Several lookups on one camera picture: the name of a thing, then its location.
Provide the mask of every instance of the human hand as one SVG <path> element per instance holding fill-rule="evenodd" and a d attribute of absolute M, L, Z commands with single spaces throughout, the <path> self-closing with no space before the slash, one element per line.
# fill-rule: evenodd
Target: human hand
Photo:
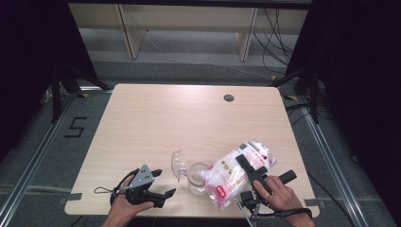
<path fill-rule="evenodd" d="M 263 185 L 254 181 L 254 188 L 260 196 L 265 199 L 271 209 L 274 211 L 286 211 L 303 208 L 292 188 L 283 185 L 276 176 L 269 176 L 265 179 L 266 184 L 271 189 L 272 195 L 263 187 Z M 305 213 L 292 215 L 284 218 L 290 226 L 315 226 L 313 220 Z"/>
<path fill-rule="evenodd" d="M 127 186 L 132 180 L 133 176 L 130 176 L 124 183 Z M 125 190 L 120 190 L 119 194 L 114 198 L 112 207 L 110 208 L 109 215 L 103 222 L 102 227 L 123 227 L 135 218 L 135 216 L 153 207 L 153 202 L 147 201 L 139 205 L 130 204 L 125 197 Z"/>

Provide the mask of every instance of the floor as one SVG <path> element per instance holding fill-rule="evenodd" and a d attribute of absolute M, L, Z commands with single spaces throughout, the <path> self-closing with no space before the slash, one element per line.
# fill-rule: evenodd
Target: floor
<path fill-rule="evenodd" d="M 286 66 L 272 56 L 263 55 L 263 48 L 255 37 L 248 60 L 241 62 L 237 55 L 234 34 L 149 31 L 138 58 L 131 61 L 128 59 L 123 36 L 119 30 L 81 29 L 80 32 L 99 78 L 110 84 L 133 80 L 180 82 L 180 78 L 174 78 L 175 73 L 184 74 L 196 69 L 200 70 L 197 72 L 199 74 L 206 75 L 210 72 L 210 75 L 206 75 L 207 79 L 202 81 L 185 80 L 186 78 L 183 80 L 193 83 L 213 81 L 266 86 L 271 83 L 272 76 L 282 77 L 282 73 L 286 70 Z M 267 38 L 264 34 L 257 34 L 257 37 L 262 43 L 266 43 Z M 296 40 L 297 36 L 282 36 L 282 42 L 290 49 L 294 47 Z M 282 50 L 275 47 L 271 50 L 286 62 Z M 233 81 L 220 78 L 228 74 L 238 75 Z M 91 85 L 86 81 L 79 83 L 82 86 Z M 299 104 L 305 98 L 293 97 L 292 88 L 295 83 L 296 79 L 280 88 L 286 106 Z M 96 91 L 88 93 L 88 97 L 63 97 L 64 107 L 68 111 L 54 130 L 54 134 L 48 134 L 49 129 L 55 127 L 49 121 L 52 114 L 51 96 L 44 96 L 44 104 L 32 118 L 19 146 L 12 150 L 0 165 L 0 202 L 6 204 L 8 201 L 16 201 L 18 204 L 10 211 L 8 219 L 3 220 L 3 224 L 0 225 L 65 226 L 67 223 L 71 226 L 100 225 L 104 217 L 79 218 L 68 216 L 63 212 L 65 198 L 74 184 L 86 150 L 96 132 L 102 110 L 110 97 L 108 93 Z M 312 187 L 320 202 L 321 214 L 315 219 L 316 223 L 321 226 L 396 226 L 363 169 L 350 159 L 352 152 L 341 137 L 335 119 L 325 106 L 325 101 L 327 100 L 322 95 L 318 126 L 313 124 L 308 109 L 300 108 L 288 112 L 306 170 L 311 176 Z M 79 139 L 67 140 L 65 135 L 74 133 L 70 131 L 71 122 L 80 116 L 87 117 L 84 123 L 79 122 L 85 124 L 85 133 Z M 48 144 L 42 143 L 43 138 L 50 138 Z M 10 195 L 15 192 L 14 185 L 26 186 L 26 190 L 17 193 L 16 198 L 11 198 Z M 330 198 L 322 186 L 333 198 Z M 347 210 L 345 213 L 355 224 L 351 224 L 341 209 Z M 203 225 L 208 226 L 247 224 L 238 221 L 232 223 L 230 220 L 203 221 L 206 221 Z M 193 219 L 171 218 L 137 218 L 133 222 L 142 226 L 196 226 L 197 223 Z M 267 226 L 267 224 L 285 226 L 279 219 L 271 219 L 268 222 L 255 220 L 255 226 Z"/>

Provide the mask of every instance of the plastic bag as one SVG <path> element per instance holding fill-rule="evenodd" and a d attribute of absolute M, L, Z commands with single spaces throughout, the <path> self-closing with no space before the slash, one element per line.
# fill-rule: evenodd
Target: plastic bag
<path fill-rule="evenodd" d="M 208 169 L 201 171 L 207 193 L 220 210 L 227 207 L 233 198 L 249 185 L 245 170 L 236 160 L 240 154 L 246 157 L 254 169 L 265 166 L 269 170 L 276 163 L 267 147 L 252 140 L 243 143 Z"/>

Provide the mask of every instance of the red label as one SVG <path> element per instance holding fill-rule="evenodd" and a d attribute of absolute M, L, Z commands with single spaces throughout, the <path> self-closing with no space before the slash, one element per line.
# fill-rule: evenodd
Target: red label
<path fill-rule="evenodd" d="M 224 198 L 224 197 L 226 196 L 226 193 L 225 193 L 224 189 L 223 189 L 220 185 L 216 188 L 216 190 L 218 191 L 218 194 L 219 194 L 222 198 Z"/>

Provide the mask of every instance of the packaged snack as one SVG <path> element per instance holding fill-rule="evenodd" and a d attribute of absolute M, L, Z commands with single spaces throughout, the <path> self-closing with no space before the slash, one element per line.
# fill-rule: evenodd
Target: packaged snack
<path fill-rule="evenodd" d="M 254 169 L 265 166 L 269 170 L 276 163 L 267 147 L 252 140 L 200 171 L 207 193 L 220 210 L 227 207 L 250 183 L 244 169 L 236 160 L 240 154 L 245 156 Z"/>

